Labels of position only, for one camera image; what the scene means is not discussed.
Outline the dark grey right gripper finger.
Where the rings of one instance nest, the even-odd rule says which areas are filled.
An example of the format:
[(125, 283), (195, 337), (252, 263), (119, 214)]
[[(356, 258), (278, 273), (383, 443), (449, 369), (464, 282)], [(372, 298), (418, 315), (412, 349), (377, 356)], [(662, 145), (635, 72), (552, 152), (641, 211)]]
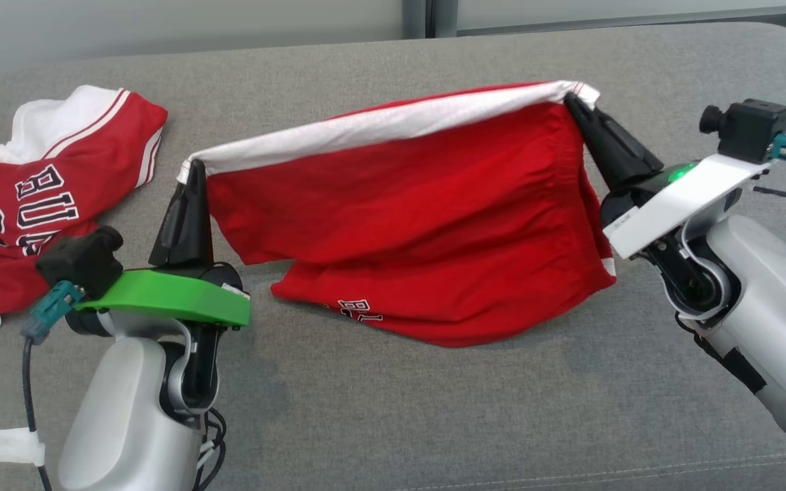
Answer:
[(609, 138), (606, 136), (605, 121), (612, 118), (598, 108), (590, 108), (579, 96), (568, 93), (564, 96), (564, 105), (570, 111), (581, 132), (584, 143), (592, 155), (607, 187), (614, 192), (625, 185), (633, 183), (636, 179), (618, 179), (613, 165), (615, 164)]
[(605, 121), (605, 130), (618, 179), (643, 179), (664, 170), (664, 164), (614, 118)]

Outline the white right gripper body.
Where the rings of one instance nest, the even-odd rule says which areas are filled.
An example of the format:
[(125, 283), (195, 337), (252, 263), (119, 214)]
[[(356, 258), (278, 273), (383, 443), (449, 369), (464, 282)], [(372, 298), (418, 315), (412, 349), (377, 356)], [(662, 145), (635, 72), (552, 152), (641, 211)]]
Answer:
[(603, 233), (614, 252), (629, 258), (771, 166), (771, 161), (749, 164), (724, 155), (708, 156), (645, 205), (625, 211)]

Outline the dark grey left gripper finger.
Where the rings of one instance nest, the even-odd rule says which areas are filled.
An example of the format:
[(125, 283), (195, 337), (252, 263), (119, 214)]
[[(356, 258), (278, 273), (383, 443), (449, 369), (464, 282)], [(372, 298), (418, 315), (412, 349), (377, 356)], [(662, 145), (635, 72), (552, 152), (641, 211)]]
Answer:
[(188, 174), (188, 258), (196, 265), (214, 262), (207, 174), (202, 160), (193, 160)]
[(153, 267), (186, 267), (190, 260), (179, 256), (179, 241), (184, 226), (185, 199), (184, 184), (178, 184), (166, 208), (156, 241), (151, 249), (149, 264)]

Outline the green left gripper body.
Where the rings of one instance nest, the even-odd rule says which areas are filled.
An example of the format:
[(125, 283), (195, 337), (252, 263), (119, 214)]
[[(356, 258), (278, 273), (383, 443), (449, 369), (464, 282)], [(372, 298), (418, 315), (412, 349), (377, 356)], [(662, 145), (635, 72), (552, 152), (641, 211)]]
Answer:
[(78, 311), (118, 311), (203, 325), (244, 327), (252, 316), (250, 296), (228, 263), (186, 269), (127, 270), (99, 299)]

